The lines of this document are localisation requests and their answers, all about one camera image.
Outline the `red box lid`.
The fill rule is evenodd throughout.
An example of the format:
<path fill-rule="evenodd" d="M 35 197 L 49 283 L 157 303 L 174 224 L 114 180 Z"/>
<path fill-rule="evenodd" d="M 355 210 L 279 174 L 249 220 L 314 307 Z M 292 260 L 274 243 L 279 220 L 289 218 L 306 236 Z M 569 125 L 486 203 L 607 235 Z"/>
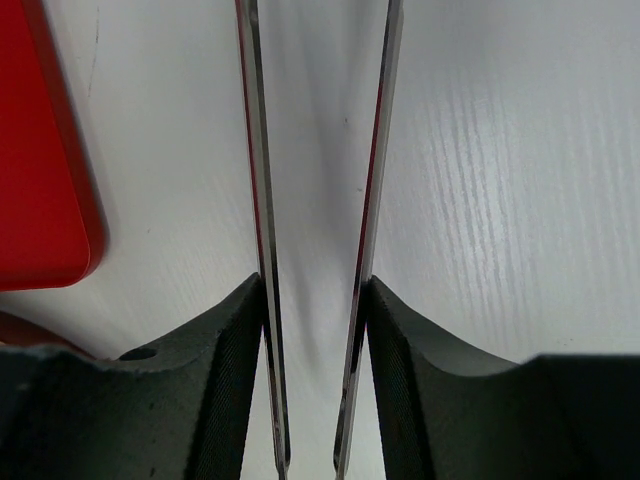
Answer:
<path fill-rule="evenodd" d="M 40 1 L 1 4 L 1 289 L 59 288 L 93 272 L 106 229 Z"/>

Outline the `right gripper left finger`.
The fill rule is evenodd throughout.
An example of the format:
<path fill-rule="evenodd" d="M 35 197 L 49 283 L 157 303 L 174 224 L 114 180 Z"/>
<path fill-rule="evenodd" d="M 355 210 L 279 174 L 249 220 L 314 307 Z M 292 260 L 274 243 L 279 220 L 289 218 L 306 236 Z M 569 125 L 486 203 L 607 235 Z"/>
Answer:
<path fill-rule="evenodd" d="M 5 479 L 237 479 L 263 323 L 249 276 L 223 301 L 116 360 L 1 351 Z"/>

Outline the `metal tongs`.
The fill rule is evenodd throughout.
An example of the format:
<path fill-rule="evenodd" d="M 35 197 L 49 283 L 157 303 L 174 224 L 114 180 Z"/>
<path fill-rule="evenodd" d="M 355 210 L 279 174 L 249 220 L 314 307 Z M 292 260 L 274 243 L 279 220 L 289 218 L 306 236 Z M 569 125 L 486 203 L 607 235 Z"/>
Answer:
<path fill-rule="evenodd" d="M 259 273 L 266 289 L 267 317 L 263 331 L 267 349 L 274 456 L 278 476 L 284 479 L 291 460 L 291 442 L 258 4 L 255 1 L 238 1 L 235 8 Z M 362 348 L 368 319 L 368 289 L 372 278 L 403 23 L 402 2 L 389 2 L 351 295 L 341 401 L 333 447 L 333 466 L 338 479 L 345 478 L 350 461 Z"/>

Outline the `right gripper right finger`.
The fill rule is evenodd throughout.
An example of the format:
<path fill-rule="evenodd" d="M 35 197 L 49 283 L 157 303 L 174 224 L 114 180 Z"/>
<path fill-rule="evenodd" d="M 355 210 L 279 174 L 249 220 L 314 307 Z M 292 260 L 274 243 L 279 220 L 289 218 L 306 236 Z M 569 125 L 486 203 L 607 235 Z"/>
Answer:
<path fill-rule="evenodd" d="M 368 342 L 390 479 L 635 479 L 639 359 L 483 351 L 373 279 Z"/>

